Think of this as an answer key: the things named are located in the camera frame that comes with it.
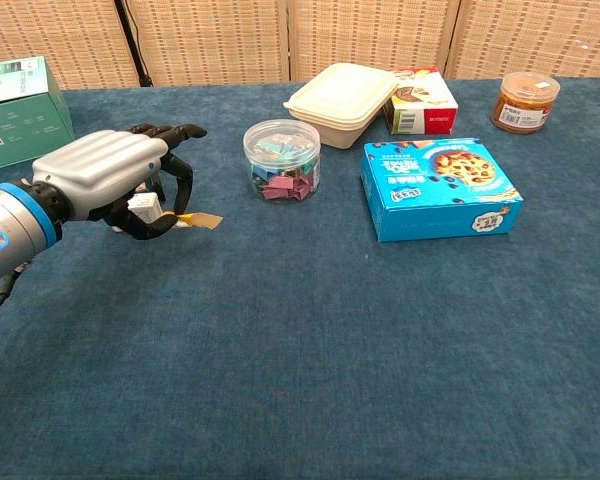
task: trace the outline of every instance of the robotic hand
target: robotic hand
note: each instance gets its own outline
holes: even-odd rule
[[[1,183],[0,277],[53,246],[62,237],[61,225],[71,220],[104,219],[139,240],[165,233],[184,213],[193,183],[191,167],[171,150],[206,133],[190,124],[103,130],[33,162],[31,184]],[[159,170],[176,177],[175,215],[146,224],[127,209],[127,200]]]

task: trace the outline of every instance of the blue tablecloth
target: blue tablecloth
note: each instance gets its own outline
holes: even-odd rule
[[[177,150],[213,232],[74,223],[0,310],[0,476],[600,478],[600,79],[541,132],[451,81],[525,204],[510,235],[379,244],[362,145],[323,148],[308,201],[251,190],[242,135],[297,86],[68,92],[78,135],[209,130]],[[0,182],[30,177],[28,164]],[[174,189],[168,186],[173,199]]]

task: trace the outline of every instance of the wicker panel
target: wicker panel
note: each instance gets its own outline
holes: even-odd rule
[[[462,0],[445,72],[600,76],[600,0]]]
[[[32,55],[62,88],[138,85],[111,0],[0,0],[0,61]]]
[[[283,0],[131,0],[156,85],[289,80]]]
[[[291,78],[335,62],[442,70],[457,10],[458,0],[292,0]]]

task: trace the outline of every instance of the cardboard tag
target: cardboard tag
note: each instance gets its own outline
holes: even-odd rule
[[[212,215],[210,213],[184,213],[182,215],[178,215],[178,223],[176,227],[179,228],[188,228],[188,227],[200,227],[200,228],[208,228],[209,230],[215,229],[220,223],[224,220],[223,217],[218,215]]]

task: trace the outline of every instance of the small white box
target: small white box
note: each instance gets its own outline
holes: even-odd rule
[[[136,193],[127,204],[129,210],[145,223],[154,222],[162,215],[162,207],[155,192]]]

